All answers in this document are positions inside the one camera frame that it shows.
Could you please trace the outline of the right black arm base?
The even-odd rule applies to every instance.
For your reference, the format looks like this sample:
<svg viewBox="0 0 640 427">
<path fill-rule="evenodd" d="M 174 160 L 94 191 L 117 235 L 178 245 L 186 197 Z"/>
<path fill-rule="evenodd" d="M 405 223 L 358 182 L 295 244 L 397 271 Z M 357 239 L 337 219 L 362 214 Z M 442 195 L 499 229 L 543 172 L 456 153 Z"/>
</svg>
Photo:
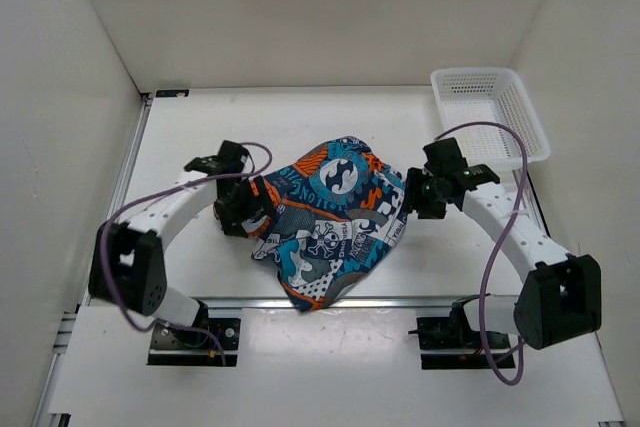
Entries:
<svg viewBox="0 0 640 427">
<path fill-rule="evenodd" d="M 510 338 L 516 334 L 513 310 L 514 296 L 489 294 L 485 300 L 487 342 L 481 341 L 478 317 L 478 295 L 455 300 L 445 314 L 423 314 L 416 318 L 408 334 L 418 340 L 423 370 L 487 370 L 486 354 L 490 353 L 497 367 L 516 367 L 517 347 Z"/>
</svg>

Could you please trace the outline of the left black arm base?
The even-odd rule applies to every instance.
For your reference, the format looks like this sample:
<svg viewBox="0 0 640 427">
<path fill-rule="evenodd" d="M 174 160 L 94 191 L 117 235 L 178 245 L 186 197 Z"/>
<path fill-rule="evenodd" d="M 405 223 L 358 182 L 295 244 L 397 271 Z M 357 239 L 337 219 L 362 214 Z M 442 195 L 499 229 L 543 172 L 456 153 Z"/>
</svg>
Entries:
<svg viewBox="0 0 640 427">
<path fill-rule="evenodd" d="M 210 309 L 207 334 L 187 332 L 161 323 L 149 342 L 147 364 L 163 367 L 236 367 L 241 337 L 239 310 Z"/>
</svg>

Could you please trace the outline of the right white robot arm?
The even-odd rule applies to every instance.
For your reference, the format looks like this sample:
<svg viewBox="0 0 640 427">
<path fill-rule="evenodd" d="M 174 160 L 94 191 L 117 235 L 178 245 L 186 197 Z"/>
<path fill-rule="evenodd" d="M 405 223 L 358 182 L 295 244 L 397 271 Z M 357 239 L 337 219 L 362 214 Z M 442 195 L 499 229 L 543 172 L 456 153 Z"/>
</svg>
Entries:
<svg viewBox="0 0 640 427">
<path fill-rule="evenodd" d="M 475 221 L 515 268 L 516 296 L 475 294 L 455 301 L 449 334 L 460 346 L 485 331 L 514 335 L 541 350 L 596 332 L 602 325 L 601 269 L 590 255 L 571 254 L 527 215 L 484 164 L 471 166 L 455 139 L 424 147 L 421 168 L 407 173 L 403 209 L 421 219 L 442 219 L 449 205 Z"/>
</svg>

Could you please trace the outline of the colourful patterned shorts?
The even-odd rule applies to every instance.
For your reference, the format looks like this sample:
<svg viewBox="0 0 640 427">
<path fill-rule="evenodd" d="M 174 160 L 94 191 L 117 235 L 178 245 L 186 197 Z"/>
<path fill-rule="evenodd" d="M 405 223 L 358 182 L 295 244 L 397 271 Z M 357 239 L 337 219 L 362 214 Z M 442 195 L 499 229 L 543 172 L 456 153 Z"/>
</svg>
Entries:
<svg viewBox="0 0 640 427">
<path fill-rule="evenodd" d="M 399 243 L 405 180 L 362 140 L 314 147 L 293 164 L 252 181 L 270 214 L 244 223 L 256 261 L 271 261 L 296 310 L 325 309 L 367 277 Z"/>
</svg>

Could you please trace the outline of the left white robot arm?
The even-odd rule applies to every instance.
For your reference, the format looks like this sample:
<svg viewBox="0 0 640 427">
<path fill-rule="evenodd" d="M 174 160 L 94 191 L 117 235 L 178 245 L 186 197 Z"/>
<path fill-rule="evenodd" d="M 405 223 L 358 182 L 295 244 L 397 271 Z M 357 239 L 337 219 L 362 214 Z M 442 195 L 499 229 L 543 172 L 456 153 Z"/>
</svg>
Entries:
<svg viewBox="0 0 640 427">
<path fill-rule="evenodd" d="M 206 306 L 168 284 L 165 252 L 203 210 L 211 208 L 228 236 L 246 237 L 274 211 L 251 157 L 253 143 L 225 140 L 211 156 L 189 161 L 172 187 L 123 205 L 96 233 L 88 281 L 91 297 L 120 309 L 136 331 L 140 314 L 188 347 L 210 333 Z"/>
</svg>

